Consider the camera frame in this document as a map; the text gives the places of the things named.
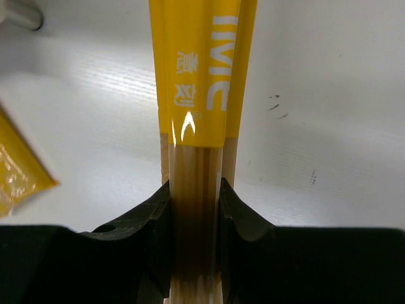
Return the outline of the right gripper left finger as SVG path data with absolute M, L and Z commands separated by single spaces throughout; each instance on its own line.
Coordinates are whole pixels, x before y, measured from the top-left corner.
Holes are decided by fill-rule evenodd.
M 170 190 L 91 232 L 1 227 L 2 303 L 163 303 L 170 290 Z

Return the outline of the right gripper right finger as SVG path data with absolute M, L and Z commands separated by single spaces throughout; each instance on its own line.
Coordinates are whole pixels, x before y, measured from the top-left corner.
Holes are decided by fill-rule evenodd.
M 221 180 L 225 303 L 403 303 L 404 231 L 276 226 Z

